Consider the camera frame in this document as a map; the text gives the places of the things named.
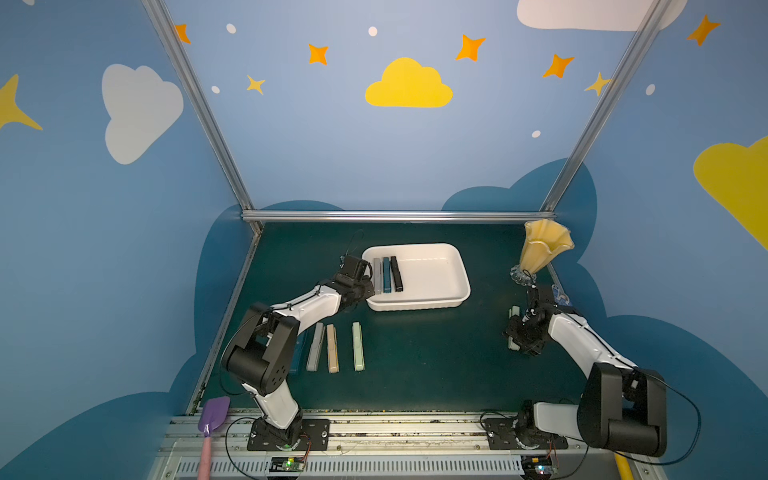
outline orange star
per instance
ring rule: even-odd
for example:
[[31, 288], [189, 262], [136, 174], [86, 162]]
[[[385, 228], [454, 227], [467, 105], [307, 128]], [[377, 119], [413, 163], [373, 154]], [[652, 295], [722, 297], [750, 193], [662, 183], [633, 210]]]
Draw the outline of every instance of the orange star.
[[557, 75], [560, 78], [563, 78], [563, 74], [565, 73], [565, 67], [568, 66], [571, 61], [576, 57], [570, 57], [570, 58], [560, 58], [557, 55], [555, 55], [552, 58], [552, 66], [547, 70], [547, 72], [544, 74], [545, 77], [548, 77], [549, 75]]
[[485, 41], [484, 38], [480, 38], [479, 40], [472, 40], [470, 37], [463, 35], [464, 37], [464, 45], [462, 46], [462, 50], [458, 53], [458, 57], [456, 57], [456, 60], [461, 60], [462, 58], [470, 58], [473, 61], [478, 60], [478, 48], [480, 48], [480, 45], [482, 45], [482, 42]]
[[701, 46], [701, 44], [704, 43], [704, 40], [707, 40], [707, 35], [719, 26], [719, 23], [710, 22], [710, 19], [705, 15], [704, 20], [699, 24], [699, 28], [694, 30], [694, 33], [690, 34], [690, 37], [686, 38], [686, 40], [695, 40], [696, 43]]
[[316, 47], [310, 44], [310, 52], [312, 53], [310, 55], [310, 63], [317, 61], [323, 65], [328, 65], [326, 63], [326, 51], [328, 51], [328, 47]]
[[192, 42], [190, 41], [190, 38], [187, 37], [187, 24], [174, 25], [174, 27], [176, 27], [176, 33], [179, 34], [179, 40], [191, 45]]

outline yellow pole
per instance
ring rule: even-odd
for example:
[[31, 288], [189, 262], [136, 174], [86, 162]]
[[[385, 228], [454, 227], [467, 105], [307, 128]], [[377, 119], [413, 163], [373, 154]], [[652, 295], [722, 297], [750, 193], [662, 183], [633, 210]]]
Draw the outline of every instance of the yellow pole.
[[629, 468], [627, 459], [617, 453], [614, 453], [614, 458], [616, 458], [616, 466], [619, 469], [621, 480], [634, 480], [634, 475], [632, 475], [632, 469]]

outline white cloud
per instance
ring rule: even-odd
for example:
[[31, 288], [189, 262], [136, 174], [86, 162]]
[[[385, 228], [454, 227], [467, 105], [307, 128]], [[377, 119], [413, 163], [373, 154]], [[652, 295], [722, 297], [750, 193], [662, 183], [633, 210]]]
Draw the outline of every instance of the white cloud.
[[104, 106], [112, 120], [105, 140], [112, 157], [123, 165], [135, 162], [181, 116], [181, 90], [149, 67], [134, 70], [110, 65], [101, 79]]
[[[636, 31], [653, 0], [520, 0], [518, 20], [532, 28]], [[666, 28], [687, 0], [672, 0], [661, 20]]]

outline wire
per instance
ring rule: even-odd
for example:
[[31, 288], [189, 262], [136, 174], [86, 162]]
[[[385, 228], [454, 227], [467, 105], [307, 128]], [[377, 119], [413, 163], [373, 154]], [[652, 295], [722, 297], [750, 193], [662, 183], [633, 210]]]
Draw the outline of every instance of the wire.
[[218, 377], [219, 377], [219, 387], [221, 388], [221, 391], [226, 393], [227, 395], [229, 395], [229, 396], [239, 396], [239, 395], [245, 395], [247, 393], [247, 392], [240, 392], [240, 393], [230, 392], [229, 390], [224, 388], [224, 381], [221, 379], [221, 362], [219, 362], [219, 375], [218, 375]]
[[229, 449], [229, 446], [227, 445], [227, 437], [230, 436], [230, 429], [232, 428], [232, 425], [238, 423], [240, 420], [253, 420], [254, 422], [258, 422], [259, 421], [259, 419], [254, 418], [254, 417], [240, 417], [237, 420], [235, 420], [234, 422], [230, 423], [230, 426], [227, 427], [227, 432], [224, 434], [224, 451], [227, 453], [227, 458], [230, 460], [230, 463], [232, 464], [232, 466], [238, 472], [242, 473], [243, 475], [245, 475], [248, 478], [252, 478], [253, 480], [259, 480], [257, 477], [252, 477], [252, 476], [248, 475], [246, 472], [243, 472], [242, 470], [240, 470], [240, 467], [237, 466], [237, 464], [234, 462], [234, 460], [232, 459], [232, 457], [230, 455], [230, 449]]
[[554, 450], [554, 460], [558, 463], [558, 468], [560, 468], [560, 459], [558, 457], [558, 446], [552, 442], [552, 449]]
[[533, 273], [527, 271], [525, 268], [523, 270], [520, 270], [522, 273], [524, 273], [529, 279], [531, 279], [531, 284], [536, 283], [536, 277], [533, 276]]
[[[355, 245], [355, 248], [353, 248], [350, 252], [349, 248], [352, 246], [352, 240], [355, 240], [355, 235], [357, 235], [357, 232], [360, 232], [362, 235], [360, 235], [360, 240], [358, 240], [357, 244]], [[360, 246], [360, 242], [362, 242], [362, 239], [366, 237], [366, 232], [359, 228], [355, 231], [355, 233], [352, 234], [352, 237], [349, 238], [349, 243], [346, 245], [346, 252], [344, 252], [344, 256], [346, 257], [350, 253], [355, 253], [355, 250], [357, 250], [357, 247]]]
[[687, 452], [685, 452], [681, 457], [679, 457], [679, 458], [677, 458], [675, 460], [671, 460], [669, 462], [646, 462], [644, 460], [638, 460], [636, 458], [632, 458], [630, 456], [627, 456], [627, 455], [625, 455], [623, 453], [616, 452], [615, 450], [611, 450], [611, 451], [613, 453], [617, 454], [617, 455], [621, 455], [622, 457], [628, 458], [630, 460], [634, 460], [634, 461], [636, 461], [638, 463], [644, 463], [645, 465], [665, 466], [665, 465], [674, 465], [676, 463], [680, 463], [683, 460], [685, 460], [686, 458], [688, 458], [688, 456], [691, 454], [691, 452], [694, 451], [694, 447], [696, 446], [697, 442], [699, 441], [699, 434], [701, 433], [701, 411], [699, 410], [699, 407], [696, 406], [696, 404], [694, 403], [693, 400], [691, 400], [688, 397], [686, 397], [683, 393], [678, 392], [677, 389], [675, 389], [674, 387], [670, 386], [670, 384], [666, 383], [665, 381], [663, 381], [659, 377], [657, 377], [655, 375], [651, 375], [648, 372], [641, 372], [641, 373], [643, 373], [646, 376], [651, 377], [652, 379], [656, 380], [657, 382], [661, 382], [664, 386], [666, 386], [668, 389], [672, 390], [673, 392], [675, 392], [679, 396], [683, 397], [685, 400], [688, 401], [688, 403], [690, 403], [693, 406], [693, 408], [696, 410], [696, 419], [697, 419], [696, 433], [694, 434], [694, 440], [690, 443], [690, 447], [688, 447]]
[[490, 431], [491, 431], [491, 427], [490, 427], [490, 425], [486, 425], [486, 424], [485, 424], [485, 423], [482, 421], [482, 418], [483, 418], [484, 416], [486, 416], [487, 414], [489, 414], [489, 413], [495, 413], [496, 415], [499, 415], [499, 416], [501, 416], [501, 417], [504, 417], [504, 418], [505, 418], [505, 419], [507, 419], [507, 420], [512, 420], [512, 419], [513, 419], [512, 417], [507, 417], [507, 416], [506, 416], [506, 415], [504, 415], [503, 413], [500, 413], [500, 412], [496, 412], [495, 410], [485, 410], [484, 412], [482, 412], [482, 413], [480, 414], [480, 420], [479, 420], [479, 421], [480, 421], [480, 427], [481, 427], [483, 430], [485, 430], [485, 432], [486, 432], [486, 433], [488, 433], [488, 432], [490, 432]]
[[306, 439], [306, 453], [301, 458], [302, 462], [306, 462], [306, 458], [310, 456], [310, 450], [312, 449], [312, 439], [304, 433], [302, 433], [299, 436], [304, 437]]
[[[564, 314], [564, 315], [566, 315], [566, 316], [567, 316], [568, 318], [570, 318], [571, 320], [573, 320], [574, 322], [576, 322], [578, 325], [580, 325], [580, 326], [582, 326], [582, 327], [584, 326], [584, 325], [581, 325], [581, 323], [580, 323], [579, 321], [577, 321], [577, 320], [576, 320], [574, 317], [570, 316], [569, 314], [567, 314], [567, 313], [565, 313], [565, 312], [563, 312], [563, 314]], [[671, 460], [671, 461], [669, 461], [669, 462], [646, 462], [646, 461], [644, 461], [644, 460], [638, 460], [638, 459], [636, 459], [636, 458], [632, 458], [632, 457], [630, 457], [630, 456], [627, 456], [627, 455], [625, 455], [625, 454], [623, 454], [623, 453], [620, 453], [620, 452], [616, 452], [615, 450], [611, 450], [611, 451], [612, 451], [613, 453], [617, 454], [617, 455], [621, 455], [622, 457], [628, 458], [628, 459], [630, 459], [630, 460], [634, 460], [635, 462], [638, 462], [638, 463], [644, 463], [645, 465], [660, 465], [660, 466], [665, 466], [665, 465], [674, 465], [674, 464], [676, 464], [676, 463], [680, 463], [680, 462], [682, 462], [683, 460], [685, 460], [686, 458], [688, 458], [688, 457], [690, 456], [690, 454], [693, 452], [693, 450], [694, 450], [694, 447], [696, 447], [696, 444], [697, 444], [697, 442], [699, 441], [699, 434], [701, 433], [701, 411], [699, 410], [699, 407], [696, 405], [696, 403], [694, 403], [694, 401], [693, 401], [693, 400], [689, 399], [689, 398], [688, 398], [687, 396], [685, 396], [685, 395], [684, 395], [682, 392], [680, 392], [679, 390], [675, 389], [673, 386], [671, 386], [669, 383], [666, 383], [665, 381], [663, 381], [663, 380], [662, 380], [662, 379], [660, 379], [659, 377], [657, 377], [657, 376], [655, 376], [655, 375], [652, 375], [652, 374], [650, 374], [650, 373], [648, 373], [648, 372], [641, 372], [641, 371], [638, 369], [638, 367], [637, 367], [637, 366], [633, 366], [633, 365], [630, 365], [629, 363], [625, 362], [624, 360], [622, 360], [622, 359], [621, 359], [621, 354], [619, 354], [619, 352], [615, 351], [615, 350], [614, 350], [614, 349], [612, 349], [610, 346], [608, 346], [608, 345], [607, 345], [607, 344], [606, 344], [606, 343], [605, 343], [605, 342], [604, 342], [604, 341], [603, 341], [603, 340], [602, 340], [602, 339], [601, 339], [601, 338], [600, 338], [600, 337], [597, 335], [597, 333], [594, 333], [594, 332], [592, 332], [592, 330], [590, 330], [590, 329], [585, 329], [585, 330], [587, 330], [589, 333], [591, 333], [591, 334], [592, 334], [592, 336], [594, 336], [594, 338], [596, 338], [596, 339], [597, 339], [597, 340], [598, 340], [600, 343], [602, 343], [602, 345], [603, 345], [603, 346], [606, 348], [606, 350], [608, 350], [609, 352], [612, 352], [612, 353], [615, 355], [614, 359], [616, 359], [617, 361], [619, 361], [619, 362], [623, 363], [624, 365], [626, 365], [627, 367], [629, 367], [629, 368], [630, 368], [630, 369], [632, 369], [633, 371], [635, 371], [635, 372], [637, 372], [637, 373], [640, 373], [641, 375], [649, 376], [649, 377], [651, 377], [652, 379], [656, 380], [657, 382], [661, 383], [662, 385], [664, 385], [664, 386], [665, 386], [665, 387], [667, 387], [668, 389], [672, 390], [673, 392], [675, 392], [675, 393], [676, 393], [676, 394], [678, 394], [679, 396], [683, 397], [683, 399], [685, 399], [685, 400], [686, 400], [688, 403], [690, 403], [690, 404], [691, 404], [691, 406], [693, 406], [694, 410], [696, 410], [696, 418], [697, 418], [697, 420], [696, 420], [696, 423], [697, 423], [697, 425], [696, 425], [696, 433], [694, 434], [694, 440], [693, 440], [693, 441], [690, 443], [690, 447], [688, 447], [688, 450], [687, 450], [687, 451], [686, 451], [686, 452], [685, 452], [685, 453], [684, 453], [684, 454], [683, 454], [681, 457], [679, 457], [679, 458], [676, 458], [676, 459], [674, 459], [674, 460]]]
[[569, 478], [569, 477], [572, 477], [572, 476], [576, 475], [576, 472], [578, 472], [578, 469], [580, 469], [581, 466], [584, 464], [584, 460], [587, 459], [587, 454], [588, 453], [589, 453], [589, 445], [587, 445], [587, 451], [584, 452], [584, 456], [581, 457], [581, 461], [578, 463], [578, 465], [576, 465], [576, 468], [574, 469], [573, 472], [569, 473], [568, 475], [563, 475], [561, 477], [550, 478], [550, 480], [562, 480], [563, 478]]

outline dark green table surface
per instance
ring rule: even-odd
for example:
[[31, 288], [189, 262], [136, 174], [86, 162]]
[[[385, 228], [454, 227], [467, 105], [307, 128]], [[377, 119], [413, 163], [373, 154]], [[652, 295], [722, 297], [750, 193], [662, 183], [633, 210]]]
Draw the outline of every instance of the dark green table surface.
[[[578, 402], [584, 375], [557, 343], [530, 357], [507, 349], [502, 335], [508, 309], [525, 305], [525, 288], [509, 278], [525, 239], [520, 225], [269, 223], [224, 344], [251, 303], [282, 303], [332, 276], [338, 270], [339, 255], [358, 229], [364, 231], [363, 239], [352, 245], [358, 256], [375, 245], [445, 242], [456, 246], [472, 294], [456, 308], [374, 312], [363, 303], [324, 319], [337, 329], [340, 371], [328, 373], [325, 343], [318, 371], [306, 371], [310, 336], [301, 370], [287, 380], [302, 408], [514, 411], [525, 399]], [[546, 269], [539, 272], [538, 280], [551, 282]], [[354, 369], [352, 322], [362, 326], [366, 362], [362, 372]], [[224, 395], [218, 375], [214, 368], [205, 399]], [[224, 373], [222, 380], [230, 391], [243, 391], [229, 374]], [[248, 395], [233, 396], [231, 405], [255, 406]]]

